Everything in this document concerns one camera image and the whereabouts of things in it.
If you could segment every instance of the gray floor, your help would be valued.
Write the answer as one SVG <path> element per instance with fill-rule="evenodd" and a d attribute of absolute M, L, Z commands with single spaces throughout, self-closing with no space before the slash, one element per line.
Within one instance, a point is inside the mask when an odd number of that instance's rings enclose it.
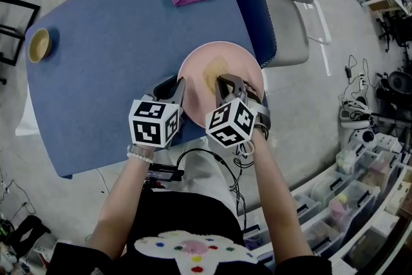
<path fill-rule="evenodd" d="M 65 0 L 25 0 L 41 5 L 40 15 L 48 13 Z M 362 59 L 369 63 L 372 84 L 376 71 L 391 72 L 402 64 L 402 51 L 392 44 L 389 53 L 378 40 L 379 28 L 368 9 L 356 0 L 319 0 L 329 24 L 333 41 L 324 47 L 310 43 L 309 61 L 288 68 L 274 68 L 268 72 L 269 105 L 272 111 L 270 143 L 286 181 L 291 187 L 307 180 L 333 162 L 339 149 L 339 95 L 347 79 L 344 66 L 349 54 L 356 56 L 362 70 Z M 319 33 L 311 10 L 301 6 L 308 30 Z M 28 13 L 16 12 L 2 5 L 3 22 L 24 26 Z M 11 52 L 10 41 L 0 38 L 0 51 Z M 326 71 L 324 57 L 328 59 Z M 75 175 L 73 180 L 59 178 L 48 158 L 40 136 L 16 137 L 14 130 L 23 114 L 27 93 L 27 76 L 23 56 L 15 68 L 0 67 L 0 76 L 8 79 L 0 86 L 0 168 L 5 182 L 14 179 L 23 187 L 37 214 L 58 238 L 82 243 L 91 233 L 99 209 L 106 197 L 100 175 L 89 171 Z M 368 98 L 376 109 L 373 90 Z M 122 168 L 115 164 L 100 169 L 109 188 Z M 0 204 L 0 210 L 11 218 L 25 201 L 24 194 L 15 186 Z M 248 207 L 256 205 L 257 187 L 253 168 L 244 172 L 241 190 Z M 19 224 L 26 216 L 24 209 L 14 218 Z"/>

